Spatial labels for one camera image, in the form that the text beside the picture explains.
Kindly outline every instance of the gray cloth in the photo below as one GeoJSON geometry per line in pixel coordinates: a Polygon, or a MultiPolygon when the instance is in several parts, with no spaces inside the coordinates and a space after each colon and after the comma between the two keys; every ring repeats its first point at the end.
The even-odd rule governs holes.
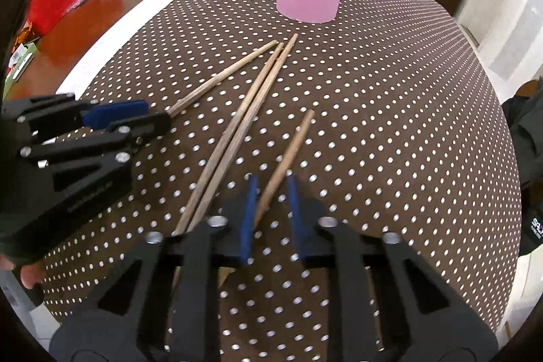
{"type": "Polygon", "coordinates": [[[539,79],[536,94],[515,116],[511,131],[515,147],[519,180],[525,186],[543,177],[543,78],[539,79]]]}

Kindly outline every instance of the table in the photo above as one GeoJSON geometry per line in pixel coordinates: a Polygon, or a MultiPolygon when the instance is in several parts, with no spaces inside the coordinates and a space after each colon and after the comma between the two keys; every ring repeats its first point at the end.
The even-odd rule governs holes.
{"type": "MultiPolygon", "coordinates": [[[[96,2],[83,5],[80,17],[88,17],[96,2]]],[[[75,85],[77,96],[102,102],[147,99],[164,110],[253,48],[299,33],[213,210],[248,173],[259,176],[262,186],[267,182],[303,112],[313,108],[317,117],[293,172],[353,229],[375,236],[401,233],[497,328],[520,239],[516,161],[492,86],[441,6],[432,0],[342,0],[336,20],[322,25],[282,17],[274,0],[173,0],[156,13],[128,37],[119,40],[120,32],[108,32],[93,47],[101,49],[96,56],[105,65],[78,65],[61,89],[75,85]],[[103,54],[106,47],[110,59],[103,54]],[[71,83],[91,69],[97,74],[87,84],[71,83]]],[[[106,16],[107,25],[96,27],[114,21],[106,16]]],[[[112,30],[126,31],[131,13],[125,18],[112,30]]],[[[73,20],[60,29],[71,27],[82,30],[82,23],[73,20]]],[[[92,60],[92,51],[83,59],[92,60]]],[[[36,58],[21,81],[47,69],[46,60],[36,58]]],[[[170,134],[138,154],[132,194],[48,254],[43,286],[57,319],[145,232],[173,231],[263,63],[264,57],[256,59],[180,115],[170,134]]],[[[36,91],[34,82],[27,84],[34,89],[26,91],[36,91]]],[[[50,82],[42,91],[52,93],[54,86],[50,82]]],[[[251,265],[223,285],[223,360],[325,358],[326,276],[301,267],[283,192],[255,232],[251,265]]]]}
{"type": "Polygon", "coordinates": [[[39,53],[7,99],[54,94],[83,54],[142,0],[89,0],[40,39],[39,53]]]}

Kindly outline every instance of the wooden table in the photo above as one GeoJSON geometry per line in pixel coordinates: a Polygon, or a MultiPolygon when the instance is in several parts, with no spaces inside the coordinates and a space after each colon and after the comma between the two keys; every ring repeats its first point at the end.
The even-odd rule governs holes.
{"type": "Polygon", "coordinates": [[[142,0],[89,0],[66,14],[37,44],[40,51],[6,99],[54,94],[82,55],[142,0]]]}
{"type": "MultiPolygon", "coordinates": [[[[55,92],[92,42],[137,2],[91,0],[70,13],[40,43],[42,54],[11,97],[55,92]]],[[[342,0],[336,19],[320,25],[285,18],[274,2],[173,0],[151,12],[103,66],[95,63],[97,74],[80,96],[146,99],[164,110],[230,60],[299,33],[221,198],[249,173],[263,186],[313,108],[316,120],[293,172],[356,231],[401,233],[496,329],[517,261],[520,190],[499,102],[458,26],[433,0],[342,0]]],[[[48,254],[45,304],[56,318],[68,315],[146,232],[173,231],[263,61],[177,117],[170,134],[135,158],[132,194],[48,254]]],[[[326,354],[326,275],[301,267],[283,192],[255,233],[253,263],[223,285],[223,360],[326,354]]]]}

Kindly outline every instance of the polka dot tablecloth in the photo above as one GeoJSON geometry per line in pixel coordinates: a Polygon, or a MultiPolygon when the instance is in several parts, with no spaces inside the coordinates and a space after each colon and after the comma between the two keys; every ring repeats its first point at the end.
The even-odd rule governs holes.
{"type": "MultiPolygon", "coordinates": [[[[275,0],[174,0],[119,49],[83,99],[145,99],[162,111],[253,49],[295,32],[299,40],[221,196],[248,173],[263,187],[303,113],[314,109],[293,172],[352,229],[401,233],[495,330],[518,255],[517,165],[492,86],[434,1],[341,0],[335,21],[311,25],[281,16],[275,0]]],[[[46,257],[45,303],[59,321],[145,232],[175,229],[266,58],[179,115],[167,136],[137,155],[132,194],[46,257]]],[[[255,232],[251,265],[222,287],[223,360],[326,358],[326,274],[301,266],[288,212],[283,188],[255,232]]]]}

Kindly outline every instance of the human hand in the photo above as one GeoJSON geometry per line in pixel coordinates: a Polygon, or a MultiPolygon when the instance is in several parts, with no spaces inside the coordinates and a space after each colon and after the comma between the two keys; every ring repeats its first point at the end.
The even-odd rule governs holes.
{"type": "MultiPolygon", "coordinates": [[[[0,254],[0,270],[13,270],[13,268],[15,268],[15,264],[0,254]]],[[[43,268],[42,261],[21,267],[21,282],[27,289],[31,289],[34,284],[43,281],[46,276],[47,273],[43,268]]]]}

